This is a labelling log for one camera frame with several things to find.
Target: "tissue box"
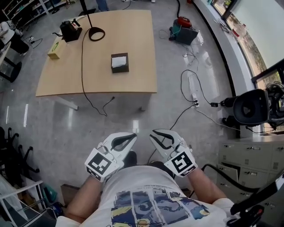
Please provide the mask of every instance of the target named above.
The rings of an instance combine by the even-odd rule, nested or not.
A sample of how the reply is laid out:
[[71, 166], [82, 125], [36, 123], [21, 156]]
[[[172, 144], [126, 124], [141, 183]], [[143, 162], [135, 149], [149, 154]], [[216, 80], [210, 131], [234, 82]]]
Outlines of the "tissue box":
[[[112, 67], [112, 59], [117, 57], [126, 57], [126, 65], [119, 66], [119, 67]], [[128, 53], [122, 53], [122, 54], [115, 54], [111, 55], [111, 71], [112, 73], [123, 73], [123, 72], [129, 72], [129, 65], [128, 65]]]
[[62, 53], [65, 47], [66, 47], [65, 40], [60, 40], [58, 42], [55, 42], [54, 45], [52, 45], [47, 55], [51, 59], [60, 59], [60, 57], [62, 57]]

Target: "white wall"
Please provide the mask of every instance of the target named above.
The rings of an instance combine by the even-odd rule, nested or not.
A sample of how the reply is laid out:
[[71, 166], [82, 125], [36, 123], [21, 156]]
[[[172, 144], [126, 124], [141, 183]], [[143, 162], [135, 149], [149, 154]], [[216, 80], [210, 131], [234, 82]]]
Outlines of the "white wall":
[[247, 26], [267, 68], [284, 59], [284, 9], [275, 0], [241, 0], [233, 14]]

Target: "power strip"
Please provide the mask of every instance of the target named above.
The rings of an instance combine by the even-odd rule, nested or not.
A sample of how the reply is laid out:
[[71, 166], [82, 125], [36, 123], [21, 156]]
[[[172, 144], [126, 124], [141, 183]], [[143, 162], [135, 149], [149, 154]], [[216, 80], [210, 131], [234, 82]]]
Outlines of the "power strip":
[[[196, 100], [197, 100], [196, 94], [195, 94], [195, 93], [192, 93], [192, 94], [191, 94], [191, 98], [192, 98], [192, 101], [193, 101], [193, 102], [196, 101]], [[194, 107], [195, 107], [195, 108], [198, 108], [198, 107], [199, 107], [198, 100], [197, 100], [197, 102], [195, 103]]]

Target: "yellow box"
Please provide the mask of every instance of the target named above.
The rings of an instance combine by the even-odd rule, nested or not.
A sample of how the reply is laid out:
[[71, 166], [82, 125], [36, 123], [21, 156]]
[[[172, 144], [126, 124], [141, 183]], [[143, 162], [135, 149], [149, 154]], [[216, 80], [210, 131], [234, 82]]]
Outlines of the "yellow box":
[[50, 59], [59, 59], [62, 56], [65, 47], [66, 47], [65, 40], [60, 40], [58, 42], [55, 42], [52, 45], [47, 55], [50, 57]]

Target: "white cord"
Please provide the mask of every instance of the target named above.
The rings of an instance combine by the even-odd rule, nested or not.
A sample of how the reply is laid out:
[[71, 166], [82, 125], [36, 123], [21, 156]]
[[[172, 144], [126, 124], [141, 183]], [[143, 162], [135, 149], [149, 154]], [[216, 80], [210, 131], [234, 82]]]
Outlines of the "white cord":
[[240, 131], [239, 129], [231, 128], [231, 127], [228, 127], [228, 126], [226, 126], [226, 125], [222, 125], [222, 124], [217, 123], [217, 122], [214, 121], [212, 118], [208, 117], [205, 113], [199, 111], [197, 108], [195, 108], [195, 110], [196, 110], [197, 112], [203, 114], [205, 117], [209, 118], [210, 120], [212, 120], [212, 121], [213, 121], [215, 124], [217, 124], [217, 125], [221, 125], [221, 126], [224, 126], [224, 127], [229, 128], [229, 129], [234, 129], [234, 130]]

